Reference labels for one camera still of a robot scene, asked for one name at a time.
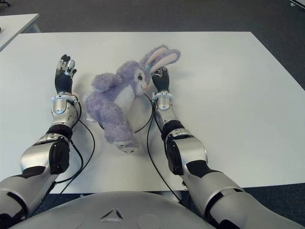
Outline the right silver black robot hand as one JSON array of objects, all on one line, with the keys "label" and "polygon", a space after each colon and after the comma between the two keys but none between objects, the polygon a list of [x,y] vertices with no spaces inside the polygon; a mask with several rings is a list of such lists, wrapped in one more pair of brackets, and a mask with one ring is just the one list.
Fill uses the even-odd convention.
[{"label": "right silver black robot hand", "polygon": [[157,69],[157,71],[152,75],[152,81],[158,92],[169,91],[169,74],[166,67]]}]

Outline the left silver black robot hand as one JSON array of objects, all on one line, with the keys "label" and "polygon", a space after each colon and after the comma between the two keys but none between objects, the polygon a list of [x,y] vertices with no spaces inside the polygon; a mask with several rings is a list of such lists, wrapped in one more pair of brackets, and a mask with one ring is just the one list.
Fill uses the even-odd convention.
[{"label": "left silver black robot hand", "polygon": [[55,72],[55,89],[58,94],[72,94],[72,80],[76,72],[75,61],[70,56],[64,54],[60,58]]}]

